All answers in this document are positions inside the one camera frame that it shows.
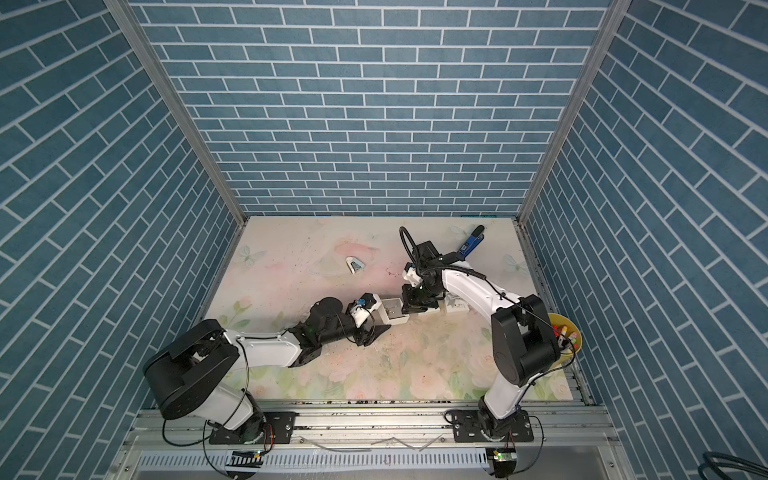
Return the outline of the white bow gift box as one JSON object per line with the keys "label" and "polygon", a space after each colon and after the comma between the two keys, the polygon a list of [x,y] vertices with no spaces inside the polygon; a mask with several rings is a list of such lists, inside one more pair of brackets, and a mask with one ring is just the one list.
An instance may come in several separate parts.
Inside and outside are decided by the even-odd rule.
{"label": "white bow gift box", "polygon": [[447,314],[466,313],[470,310],[467,302],[459,296],[447,294],[443,300]]}

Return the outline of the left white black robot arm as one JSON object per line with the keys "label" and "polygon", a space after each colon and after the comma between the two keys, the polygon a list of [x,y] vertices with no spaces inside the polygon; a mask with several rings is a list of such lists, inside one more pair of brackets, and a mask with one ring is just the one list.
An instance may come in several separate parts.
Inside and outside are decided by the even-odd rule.
{"label": "left white black robot arm", "polygon": [[367,347],[390,328],[383,301],[371,293],[348,306],[326,297],[306,320],[276,334],[246,334],[207,319],[151,357],[143,375],[164,419],[196,416],[234,431],[260,415],[245,390],[225,383],[231,372],[302,367],[327,344],[347,340]]}

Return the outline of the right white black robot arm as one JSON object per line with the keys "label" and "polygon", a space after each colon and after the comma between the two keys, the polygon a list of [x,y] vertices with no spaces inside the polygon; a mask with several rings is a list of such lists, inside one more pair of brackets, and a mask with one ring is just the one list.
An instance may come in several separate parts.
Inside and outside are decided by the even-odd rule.
{"label": "right white black robot arm", "polygon": [[555,329],[538,296],[508,293],[467,266],[418,269],[409,262],[403,278],[416,291],[459,297],[488,321],[498,370],[480,403],[489,422],[499,423],[515,414],[530,385],[559,361],[561,348]]}

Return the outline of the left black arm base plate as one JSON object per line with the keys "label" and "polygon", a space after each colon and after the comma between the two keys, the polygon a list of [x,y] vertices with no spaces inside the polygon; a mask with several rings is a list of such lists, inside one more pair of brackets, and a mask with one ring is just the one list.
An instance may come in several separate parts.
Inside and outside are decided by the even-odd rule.
{"label": "left black arm base plate", "polygon": [[214,428],[210,445],[262,445],[270,447],[289,444],[297,414],[292,411],[267,411],[255,414],[235,430]]}

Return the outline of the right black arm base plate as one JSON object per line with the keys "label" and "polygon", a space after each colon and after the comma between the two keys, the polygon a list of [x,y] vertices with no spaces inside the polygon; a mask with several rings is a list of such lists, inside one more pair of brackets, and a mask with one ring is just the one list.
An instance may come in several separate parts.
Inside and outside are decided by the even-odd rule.
{"label": "right black arm base plate", "polygon": [[451,409],[444,412],[443,418],[451,426],[456,443],[525,443],[534,440],[531,421],[525,410],[518,410],[499,420],[484,411]]}

